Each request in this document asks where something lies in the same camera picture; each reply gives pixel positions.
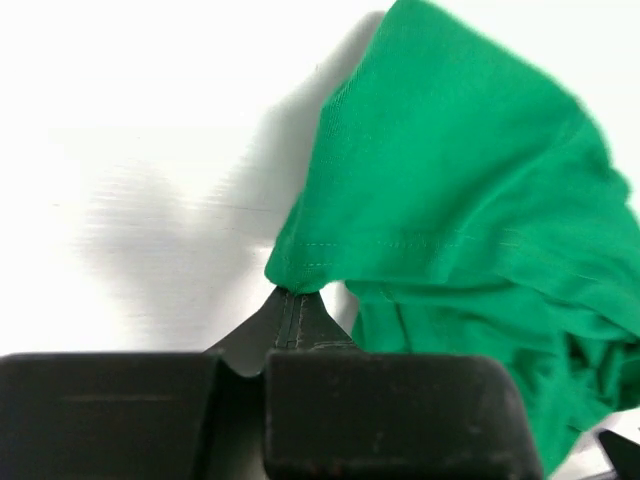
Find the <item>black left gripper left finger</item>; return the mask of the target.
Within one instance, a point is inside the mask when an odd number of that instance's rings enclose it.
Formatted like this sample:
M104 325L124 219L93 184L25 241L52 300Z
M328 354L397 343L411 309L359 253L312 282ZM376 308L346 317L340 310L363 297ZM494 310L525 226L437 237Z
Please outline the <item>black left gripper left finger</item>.
M5 479L262 479L267 355L300 300L274 290L203 352L22 353L1 360Z

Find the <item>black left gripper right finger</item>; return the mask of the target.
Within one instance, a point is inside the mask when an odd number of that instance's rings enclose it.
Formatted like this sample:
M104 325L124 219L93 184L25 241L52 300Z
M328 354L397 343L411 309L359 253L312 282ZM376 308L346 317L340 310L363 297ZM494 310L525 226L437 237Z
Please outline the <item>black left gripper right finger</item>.
M273 479L540 479L524 405L485 356L373 354L316 294L275 292L263 370Z

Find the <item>green t-shirt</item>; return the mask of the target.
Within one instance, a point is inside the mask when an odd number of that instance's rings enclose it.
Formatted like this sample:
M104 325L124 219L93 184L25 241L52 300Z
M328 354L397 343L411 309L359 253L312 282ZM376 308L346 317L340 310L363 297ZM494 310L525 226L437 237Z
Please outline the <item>green t-shirt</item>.
M357 297L380 352L481 354L520 388L546 473L639 404L639 227L595 123L551 78L398 1L328 98L265 274Z

